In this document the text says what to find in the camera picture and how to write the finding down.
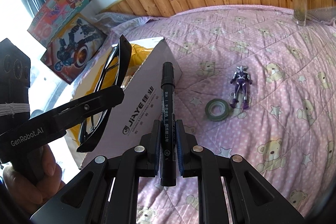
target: robot illustration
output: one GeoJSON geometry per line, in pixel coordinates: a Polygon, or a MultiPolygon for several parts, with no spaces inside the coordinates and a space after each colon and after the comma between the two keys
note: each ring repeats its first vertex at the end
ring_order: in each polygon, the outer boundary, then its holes
{"type": "Polygon", "coordinates": [[[81,68],[85,65],[89,51],[87,43],[92,42],[95,39],[99,39],[100,35],[98,33],[93,33],[95,31],[94,27],[89,25],[83,25],[81,19],[78,19],[76,25],[72,27],[69,35],[69,44],[66,45],[66,42],[63,38],[59,39],[60,48],[57,51],[57,58],[59,61],[54,65],[55,70],[61,71],[63,66],[70,67],[75,65],[77,68],[81,68]],[[75,33],[81,29],[81,34],[84,34],[83,39],[78,42],[75,41],[75,33]]]}
{"type": "Polygon", "coordinates": [[[237,93],[240,90],[240,88],[243,89],[243,94],[244,94],[244,106],[243,109],[248,109],[248,100],[247,100],[247,89],[246,89],[246,81],[249,82],[250,85],[252,85],[252,81],[250,79],[249,73],[246,71],[247,67],[245,66],[240,66],[237,67],[238,71],[236,71],[230,81],[230,84],[233,84],[233,81],[236,80],[236,87],[235,87],[235,94],[233,96],[233,101],[230,106],[232,108],[236,107],[236,103],[238,102],[237,100],[237,93]]]}

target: glass bottle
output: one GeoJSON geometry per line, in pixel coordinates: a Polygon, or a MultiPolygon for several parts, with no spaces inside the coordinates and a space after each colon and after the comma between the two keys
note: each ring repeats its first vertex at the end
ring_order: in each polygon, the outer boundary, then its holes
{"type": "Polygon", "coordinates": [[[294,22],[300,26],[306,25],[307,0],[293,0],[294,22]]]}

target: pink bedspread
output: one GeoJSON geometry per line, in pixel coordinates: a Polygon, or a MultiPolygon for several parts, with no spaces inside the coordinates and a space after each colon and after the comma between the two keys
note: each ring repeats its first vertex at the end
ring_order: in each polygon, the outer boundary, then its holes
{"type": "MultiPolygon", "coordinates": [[[[335,174],[336,29],[288,10],[234,6],[189,11],[129,32],[130,41],[164,36],[182,69],[176,118],[215,154],[240,154],[306,215],[335,174]],[[253,84],[222,122],[205,116],[208,101],[232,102],[230,79],[245,65],[253,84]]],[[[198,223],[197,179],[163,188],[141,179],[138,222],[198,223]]]]}

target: white elastic band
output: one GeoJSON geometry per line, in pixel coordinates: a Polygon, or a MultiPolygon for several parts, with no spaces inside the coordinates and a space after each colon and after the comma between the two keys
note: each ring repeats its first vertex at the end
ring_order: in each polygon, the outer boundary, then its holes
{"type": "Polygon", "coordinates": [[[29,104],[10,103],[0,104],[0,116],[14,115],[15,113],[30,112],[29,104]]]}

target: captain america toy box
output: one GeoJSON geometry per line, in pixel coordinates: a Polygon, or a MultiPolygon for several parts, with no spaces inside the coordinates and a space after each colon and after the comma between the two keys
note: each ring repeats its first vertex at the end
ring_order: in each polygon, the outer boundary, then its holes
{"type": "Polygon", "coordinates": [[[105,39],[104,33],[77,14],[53,37],[41,61],[71,84],[105,39]]]}

